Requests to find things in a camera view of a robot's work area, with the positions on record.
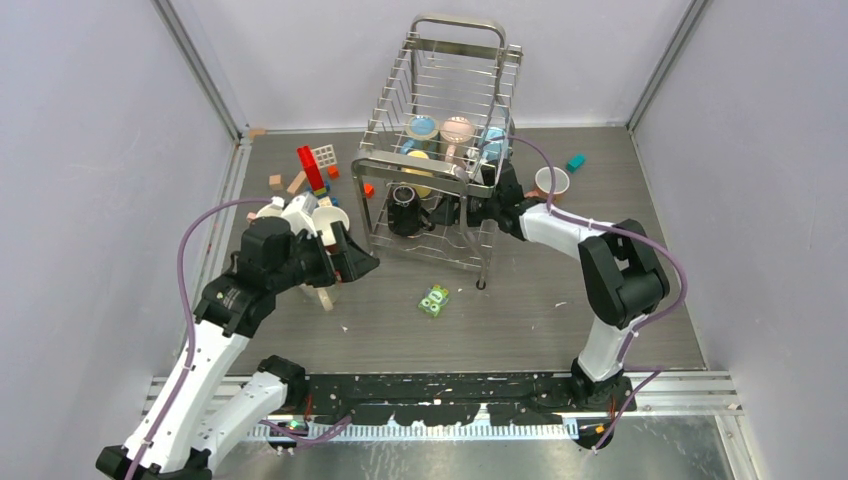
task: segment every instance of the white wall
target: white wall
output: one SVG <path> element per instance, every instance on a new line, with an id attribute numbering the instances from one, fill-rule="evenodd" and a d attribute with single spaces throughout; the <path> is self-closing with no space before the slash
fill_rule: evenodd
<path id="1" fill-rule="evenodd" d="M 715 0 L 637 130 L 769 478 L 845 478 L 848 6 Z"/>
<path id="2" fill-rule="evenodd" d="M 3 2 L 0 45 L 0 477 L 97 478 L 173 362 L 177 243 L 233 146 L 150 2 Z"/>
<path id="3" fill-rule="evenodd" d="M 623 124 L 689 0 L 191 3 L 198 48 L 214 48 L 251 126 L 299 129 L 364 127 L 413 17 L 431 11 L 494 18 L 524 47 L 519 125 Z"/>

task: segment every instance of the dish rack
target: dish rack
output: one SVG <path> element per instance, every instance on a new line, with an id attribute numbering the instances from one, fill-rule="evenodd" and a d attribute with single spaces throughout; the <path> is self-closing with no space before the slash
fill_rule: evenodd
<path id="1" fill-rule="evenodd" d="M 497 46 L 423 38 L 418 32 L 422 23 L 447 26 L 438 28 L 457 36 L 466 34 L 467 29 L 490 31 L 497 36 Z M 504 28 L 497 22 L 441 14 L 415 17 L 352 163 L 366 243 L 372 254 L 376 254 L 375 248 L 392 250 L 479 271 L 477 288 L 485 288 L 497 224 L 485 220 L 479 227 L 469 227 L 468 210 L 479 199 L 492 197 L 501 168 L 508 161 L 508 144 L 499 148 L 497 158 L 486 162 L 479 161 L 479 154 L 490 129 L 496 131 L 496 127 L 510 134 L 515 130 L 510 109 L 522 56 L 521 47 L 506 43 Z M 462 116 L 473 124 L 473 140 L 469 142 L 473 146 L 466 158 L 455 162 L 459 165 L 445 161 L 446 155 L 435 151 L 429 153 L 430 158 L 401 153 L 411 138 L 405 127 L 419 115 L 437 121 Z M 492 169 L 495 181 L 482 182 L 482 169 Z M 375 209 L 373 217 L 363 194 L 365 177 L 382 179 L 387 187 L 382 207 Z M 446 196 L 455 197 L 459 223 L 438 225 L 412 237 L 394 235 L 389 231 L 387 207 L 391 187 L 399 184 L 430 189 L 432 194 L 422 199 L 422 206 L 428 210 Z"/>

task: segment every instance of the red block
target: red block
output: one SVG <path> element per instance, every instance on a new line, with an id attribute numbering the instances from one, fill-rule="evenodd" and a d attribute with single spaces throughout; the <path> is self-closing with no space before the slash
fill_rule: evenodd
<path id="1" fill-rule="evenodd" d="M 318 164 L 315 163 L 315 156 L 312 155 L 309 146 L 298 148 L 297 156 L 300 157 L 300 164 L 303 166 L 303 172 L 306 173 L 306 179 L 309 180 L 312 191 L 324 188 L 324 179 L 321 178 L 321 171 L 318 170 Z"/>

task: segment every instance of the black mug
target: black mug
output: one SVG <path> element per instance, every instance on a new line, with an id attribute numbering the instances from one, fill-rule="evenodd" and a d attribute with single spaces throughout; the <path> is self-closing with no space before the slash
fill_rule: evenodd
<path id="1" fill-rule="evenodd" d="M 411 237 L 422 228 L 427 231 L 436 228 L 428 220 L 430 214 L 421 206 L 418 193 L 408 185 L 399 185 L 392 190 L 387 210 L 389 230 L 395 235 Z"/>

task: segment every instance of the yellow cup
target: yellow cup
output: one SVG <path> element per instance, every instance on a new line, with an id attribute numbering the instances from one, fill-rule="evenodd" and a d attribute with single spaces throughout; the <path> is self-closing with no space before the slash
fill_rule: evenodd
<path id="1" fill-rule="evenodd" d="M 421 150 L 410 150 L 409 153 L 407 153 L 407 155 L 409 155 L 410 157 L 416 157 L 416 158 L 430 158 L 430 156 L 427 155 L 427 153 L 422 152 Z M 432 173 L 422 172 L 421 170 L 415 170 L 413 168 L 403 168 L 401 170 L 404 171 L 404 172 L 407 172 L 407 173 L 415 173 L 415 174 L 418 174 L 418 175 L 424 175 L 426 177 L 432 177 L 433 176 Z M 430 195 L 430 192 L 432 192 L 432 190 L 430 190 L 429 188 L 423 187 L 421 185 L 410 185 L 410 186 L 415 189 L 415 192 L 421 198 L 424 198 L 427 195 Z"/>

